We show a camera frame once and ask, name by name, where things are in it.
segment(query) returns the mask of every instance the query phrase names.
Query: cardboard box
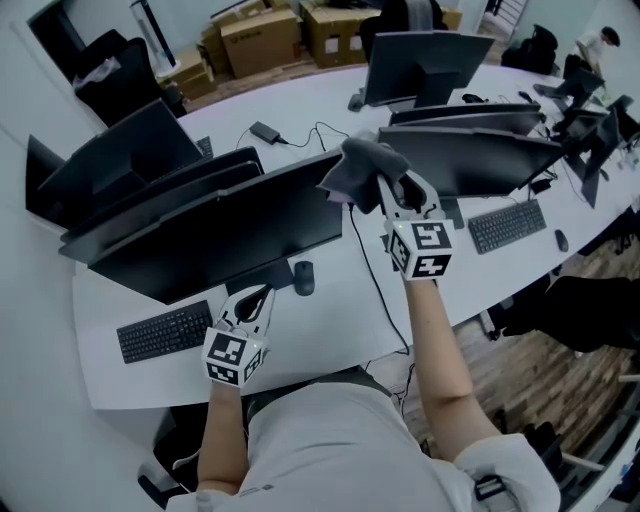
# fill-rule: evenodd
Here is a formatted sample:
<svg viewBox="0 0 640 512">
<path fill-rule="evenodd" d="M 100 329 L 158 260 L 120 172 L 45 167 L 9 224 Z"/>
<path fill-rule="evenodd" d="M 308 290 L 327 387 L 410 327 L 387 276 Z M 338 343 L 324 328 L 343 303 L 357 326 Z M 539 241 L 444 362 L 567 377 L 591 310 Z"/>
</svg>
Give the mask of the cardboard box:
<svg viewBox="0 0 640 512">
<path fill-rule="evenodd" d="M 247 0 L 211 17 L 211 26 L 202 32 L 201 44 L 207 50 L 213 70 L 217 74 L 231 73 L 231 63 L 220 33 L 222 27 L 255 16 L 266 9 L 262 0 Z"/>
<path fill-rule="evenodd" d="M 449 27 L 449 30 L 458 30 L 460 20 L 462 20 L 462 13 L 458 9 L 442 8 L 442 22 Z"/>
<path fill-rule="evenodd" d="M 207 68 L 204 73 L 179 84 L 178 87 L 188 100 L 195 100 L 217 89 L 216 82 L 213 79 L 213 72 L 210 68 Z"/>
<path fill-rule="evenodd" d="M 175 54 L 176 61 L 180 61 L 180 67 L 174 73 L 162 77 L 161 84 L 176 82 L 178 84 L 198 76 L 205 72 L 206 64 L 202 61 L 200 52 L 196 47 L 188 48 Z"/>
<path fill-rule="evenodd" d="M 337 9 L 319 0 L 300 2 L 306 41 L 320 68 L 366 62 L 360 23 L 379 16 L 378 9 Z"/>
<path fill-rule="evenodd" d="M 222 27 L 236 78 L 289 64 L 300 57 L 300 27 L 291 9 L 262 13 Z"/>
<path fill-rule="evenodd" d="M 291 3 L 289 0 L 265 0 L 267 5 L 271 7 L 274 11 L 278 9 L 282 9 L 283 7 L 291 7 Z"/>
</svg>

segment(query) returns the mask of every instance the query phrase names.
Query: curved desk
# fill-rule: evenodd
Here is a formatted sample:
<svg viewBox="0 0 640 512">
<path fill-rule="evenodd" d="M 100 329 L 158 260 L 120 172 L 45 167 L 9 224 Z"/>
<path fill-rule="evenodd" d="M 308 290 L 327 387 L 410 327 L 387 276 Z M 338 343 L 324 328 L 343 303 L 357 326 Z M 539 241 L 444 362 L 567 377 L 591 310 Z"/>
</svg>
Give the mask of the curved desk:
<svg viewBox="0 0 640 512">
<path fill-rule="evenodd" d="M 214 154 L 233 150 L 240 136 L 260 120 L 280 131 L 290 142 L 302 144 L 316 121 L 356 134 L 376 131 L 388 124 L 386 107 L 365 107 L 359 114 L 346 105 L 365 82 L 366 68 L 335 71 L 266 87 L 194 112 L 180 121 L 196 140 L 211 137 Z M 500 95 L 520 102 L 518 91 L 537 98 L 536 82 L 557 85 L 559 79 L 519 70 L 482 66 L 468 92 L 501 101 Z M 458 91 L 452 103 L 458 103 Z M 548 124 L 560 114 L 555 105 L 540 99 L 549 114 Z M 343 137 L 321 127 L 327 147 Z M 246 133 L 240 145 L 254 145 L 267 172 L 321 153 L 316 137 L 305 148 L 269 146 Z M 572 190 L 578 178 L 556 164 L 559 180 L 538 199 L 548 229 L 489 254 L 477 254 L 468 230 L 456 232 L 455 255 L 439 287 L 453 325 L 467 320 L 546 274 L 595 238 L 640 195 L 640 173 L 620 170 L 616 153 L 607 162 L 609 182 L 601 180 L 596 209 Z M 525 200 L 526 191 L 512 194 Z M 465 199 L 465 217 L 512 204 L 509 198 Z M 380 236 L 384 234 L 379 210 L 368 216 L 354 212 L 358 229 L 390 314 L 405 339 L 411 342 L 407 304 L 400 276 L 391 268 Z M 564 231 L 568 253 L 556 246 L 554 230 Z M 315 265 L 316 290 L 309 297 L 293 287 L 277 292 L 268 337 L 271 353 L 244 393 L 271 389 L 365 363 L 402 348 L 387 321 L 356 239 L 348 213 L 343 216 L 343 236 L 300 257 Z M 111 282 L 94 272 L 79 269 L 73 278 L 73 302 L 78 349 L 91 404 L 96 409 L 139 409 L 204 402 L 209 382 L 204 378 L 200 349 L 125 365 L 116 329 L 177 307 L 209 301 L 215 316 L 226 291 L 217 287 L 185 301 L 165 306 Z"/>
</svg>

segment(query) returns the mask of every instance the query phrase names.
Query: computer monitor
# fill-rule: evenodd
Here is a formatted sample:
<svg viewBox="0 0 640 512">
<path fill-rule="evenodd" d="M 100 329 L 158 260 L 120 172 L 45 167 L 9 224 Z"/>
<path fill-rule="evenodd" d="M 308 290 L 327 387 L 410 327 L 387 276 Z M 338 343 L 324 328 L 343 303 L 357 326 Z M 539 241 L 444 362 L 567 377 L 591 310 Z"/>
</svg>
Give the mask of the computer monitor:
<svg viewBox="0 0 640 512">
<path fill-rule="evenodd" d="M 258 167 L 259 174 L 264 174 L 262 163 L 260 162 L 260 157 L 258 156 L 258 152 L 253 146 L 236 149 L 235 151 L 225 153 L 224 155 L 220 155 L 211 160 L 200 160 L 193 165 L 187 166 L 177 172 L 170 173 L 163 178 L 154 181 L 152 184 L 148 185 L 142 190 L 139 190 L 138 192 L 134 192 L 133 194 L 120 199 L 119 201 L 110 205 L 108 208 L 87 219 L 79 226 L 64 233 L 60 237 L 60 240 L 62 240 L 64 243 L 69 243 L 76 238 L 86 235 L 90 231 L 99 227 L 101 224 L 110 221 L 118 215 L 124 214 L 131 208 L 139 206 L 146 201 L 149 201 L 150 199 L 159 197 L 161 194 L 173 191 L 174 189 L 182 187 L 187 183 L 199 180 L 204 177 L 212 176 L 246 162 L 254 162 Z M 233 185 L 238 185 L 241 182 L 242 181 L 238 181 Z M 227 183 L 225 187 L 219 188 L 227 188 L 228 186 L 231 185 Z"/>
<path fill-rule="evenodd" d="M 622 148 L 635 145 L 640 138 L 640 124 L 627 114 L 627 109 L 633 105 L 633 103 L 633 98 L 623 94 L 607 107 L 609 112 L 615 110 L 618 116 L 618 131 L 622 137 Z"/>
<path fill-rule="evenodd" d="M 494 130 L 381 128 L 389 144 L 441 197 L 506 196 L 558 160 L 556 142 Z"/>
<path fill-rule="evenodd" d="M 552 98 L 558 108 L 564 112 L 568 108 L 564 103 L 567 97 L 571 96 L 573 98 L 570 108 L 579 109 L 585 105 L 596 89 L 603 85 L 604 80 L 599 76 L 590 73 L 586 69 L 578 69 L 558 87 L 535 84 L 533 90 L 541 96 Z"/>
<path fill-rule="evenodd" d="M 614 109 L 595 129 L 585 134 L 581 144 L 567 151 L 567 163 L 582 181 L 582 195 L 592 208 L 596 206 L 600 169 L 620 146 L 620 141 L 618 116 Z M 581 155 L 587 151 L 591 152 L 591 156 L 585 163 Z"/>
<path fill-rule="evenodd" d="M 539 103 L 463 103 L 461 105 L 438 105 L 394 112 L 389 126 L 424 121 L 436 117 L 464 116 L 473 114 L 500 114 L 540 112 Z"/>
<path fill-rule="evenodd" d="M 543 122 L 541 112 L 500 112 L 483 114 L 463 114 L 459 116 L 434 117 L 420 121 L 398 123 L 395 126 L 424 126 L 433 128 L 483 128 L 529 135 L 539 123 Z"/>
<path fill-rule="evenodd" d="M 626 94 L 623 94 L 611 105 L 609 105 L 607 107 L 607 110 L 609 112 L 611 112 L 612 110 L 615 110 L 619 114 L 620 112 L 626 112 L 627 109 L 633 104 L 634 104 L 634 99 L 631 96 L 627 96 Z"/>
<path fill-rule="evenodd" d="M 570 109 L 565 112 L 564 119 L 553 125 L 555 135 L 552 140 L 581 139 L 589 130 L 607 117 L 606 112 L 592 112 L 583 109 Z"/>
<path fill-rule="evenodd" d="M 202 158 L 162 100 L 94 137 L 38 188 L 81 221 Z"/>
<path fill-rule="evenodd" d="M 446 105 L 453 89 L 469 85 L 493 41 L 445 31 L 376 34 L 363 102 Z"/>
<path fill-rule="evenodd" d="M 210 167 L 210 161 L 195 164 L 197 167 Z M 252 178 L 260 176 L 260 168 L 255 162 L 247 161 L 223 170 L 214 170 L 182 186 L 155 194 L 146 200 L 139 197 L 140 202 L 119 214 L 116 214 L 96 226 L 82 236 L 75 237 L 59 249 L 60 254 L 82 263 L 89 263 L 112 245 L 137 233 L 157 222 L 163 215 L 174 211 L 196 199 L 225 190 Z"/>
<path fill-rule="evenodd" d="M 229 294 L 259 283 L 287 286 L 287 258 L 342 234 L 342 205 L 317 188 L 341 157 L 331 151 L 203 197 L 89 268 L 166 304 L 223 283 Z"/>
<path fill-rule="evenodd" d="M 27 144 L 27 165 L 25 180 L 25 206 L 31 213 L 58 226 L 69 229 L 73 218 L 63 205 L 49 195 L 38 192 L 38 187 L 64 165 L 60 158 L 33 135 Z"/>
</svg>

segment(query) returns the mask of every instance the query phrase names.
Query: monitor stand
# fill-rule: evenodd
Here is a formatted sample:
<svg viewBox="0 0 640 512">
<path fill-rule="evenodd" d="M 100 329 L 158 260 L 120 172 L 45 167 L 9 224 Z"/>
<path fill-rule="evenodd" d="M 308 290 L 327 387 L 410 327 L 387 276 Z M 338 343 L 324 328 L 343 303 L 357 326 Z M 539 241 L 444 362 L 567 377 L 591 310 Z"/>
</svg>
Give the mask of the monitor stand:
<svg viewBox="0 0 640 512">
<path fill-rule="evenodd" d="M 259 284 L 271 285 L 275 290 L 280 290 L 293 284 L 293 272 L 289 262 L 285 259 L 272 263 L 267 267 L 254 270 L 225 283 L 229 296 L 238 293 L 245 288 Z"/>
<path fill-rule="evenodd" d="M 420 70 L 420 88 L 416 95 L 414 108 L 433 107 L 446 105 L 453 89 L 455 89 L 460 73 L 457 71 L 448 73 L 427 73 L 424 68 Z"/>
<path fill-rule="evenodd" d="M 445 217 L 453 221 L 455 229 L 464 229 L 464 218 L 460 211 L 460 204 L 455 197 L 441 197 L 440 208 L 444 211 Z"/>
<path fill-rule="evenodd" d="M 587 200 L 591 208 L 596 207 L 596 197 L 598 196 L 598 183 L 600 181 L 600 169 L 596 172 L 589 172 L 587 164 L 584 163 L 580 155 L 574 155 L 566 158 L 569 167 L 573 169 L 582 181 L 582 195 Z"/>
</svg>

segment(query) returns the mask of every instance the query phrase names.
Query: white wall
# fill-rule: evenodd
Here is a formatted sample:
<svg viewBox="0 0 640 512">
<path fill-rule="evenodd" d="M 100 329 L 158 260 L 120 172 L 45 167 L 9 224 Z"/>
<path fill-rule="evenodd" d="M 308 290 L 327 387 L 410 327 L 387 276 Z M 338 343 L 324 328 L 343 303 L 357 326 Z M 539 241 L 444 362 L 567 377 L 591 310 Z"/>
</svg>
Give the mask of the white wall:
<svg viewBox="0 0 640 512">
<path fill-rule="evenodd" d="M 522 41 L 531 37 L 534 24 L 550 30 L 558 39 L 556 64 L 562 69 L 564 59 L 584 32 L 597 3 L 598 0 L 529 0 L 513 39 Z"/>
<path fill-rule="evenodd" d="M 629 114 L 640 119 L 640 9 L 630 0 L 600 0 L 587 30 L 613 27 L 620 35 L 620 48 L 606 47 L 602 56 L 602 72 L 607 81 L 607 91 L 616 99 L 628 94 L 636 100 Z"/>
<path fill-rule="evenodd" d="M 24 210 L 29 133 L 62 156 L 96 127 L 28 37 L 39 0 L 0 0 L 0 499 L 12 512 L 155 511 L 136 477 L 163 411 L 97 414 L 73 329 L 72 263 Z"/>
<path fill-rule="evenodd" d="M 130 0 L 63 0 L 69 21 L 85 44 L 116 29 L 126 39 L 143 37 L 131 9 Z"/>
</svg>

